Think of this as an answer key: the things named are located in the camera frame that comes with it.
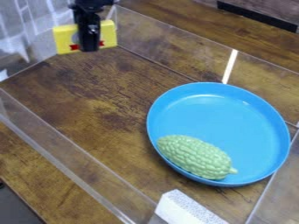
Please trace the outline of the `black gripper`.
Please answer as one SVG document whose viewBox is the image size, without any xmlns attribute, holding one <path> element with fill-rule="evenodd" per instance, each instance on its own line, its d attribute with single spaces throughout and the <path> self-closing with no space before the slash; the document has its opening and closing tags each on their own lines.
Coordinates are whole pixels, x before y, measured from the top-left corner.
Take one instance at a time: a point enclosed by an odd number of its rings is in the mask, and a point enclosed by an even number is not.
<svg viewBox="0 0 299 224">
<path fill-rule="evenodd" d="M 100 17 L 93 12 L 100 12 L 113 3 L 115 0 L 73 0 L 69 4 L 78 29 L 78 49 L 83 52 L 95 52 L 99 49 Z"/>
</svg>

